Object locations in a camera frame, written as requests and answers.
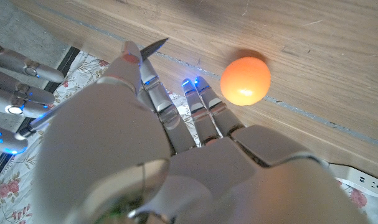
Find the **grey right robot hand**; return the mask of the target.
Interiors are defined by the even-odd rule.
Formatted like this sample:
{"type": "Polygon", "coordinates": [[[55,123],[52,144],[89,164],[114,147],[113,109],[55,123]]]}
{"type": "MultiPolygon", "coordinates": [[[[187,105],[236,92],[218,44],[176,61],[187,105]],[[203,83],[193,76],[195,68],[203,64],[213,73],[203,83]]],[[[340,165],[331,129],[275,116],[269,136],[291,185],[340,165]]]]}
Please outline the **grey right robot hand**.
{"type": "MultiPolygon", "coordinates": [[[[64,80],[62,72],[33,61],[30,58],[0,46],[0,67],[40,78],[54,83],[64,80]]],[[[0,72],[0,112],[38,118],[50,110],[54,103],[52,93],[27,85],[3,72],[0,72]]],[[[20,154],[28,147],[25,137],[0,128],[0,152],[6,154],[20,154]]]]}

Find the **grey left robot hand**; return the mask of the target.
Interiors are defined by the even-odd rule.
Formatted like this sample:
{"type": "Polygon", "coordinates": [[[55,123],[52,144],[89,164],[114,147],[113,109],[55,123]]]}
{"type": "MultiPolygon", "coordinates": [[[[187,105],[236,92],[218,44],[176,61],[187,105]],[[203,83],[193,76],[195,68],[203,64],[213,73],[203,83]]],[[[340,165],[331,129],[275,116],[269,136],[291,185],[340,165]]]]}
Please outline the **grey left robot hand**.
{"type": "Polygon", "coordinates": [[[45,115],[34,222],[367,222],[307,148],[244,126],[202,78],[183,87],[200,144],[130,41],[102,77],[45,115]]]}

